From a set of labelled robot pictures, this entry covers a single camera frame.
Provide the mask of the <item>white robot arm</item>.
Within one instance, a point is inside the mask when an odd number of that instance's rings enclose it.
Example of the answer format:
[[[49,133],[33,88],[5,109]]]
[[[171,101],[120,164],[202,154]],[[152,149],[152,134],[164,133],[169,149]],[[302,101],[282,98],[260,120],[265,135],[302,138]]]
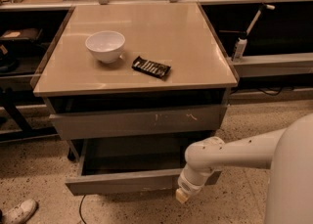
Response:
[[[198,194],[223,166],[268,168],[265,224],[313,224],[313,114],[289,127],[225,143],[210,137],[190,145],[178,178],[177,201]]]

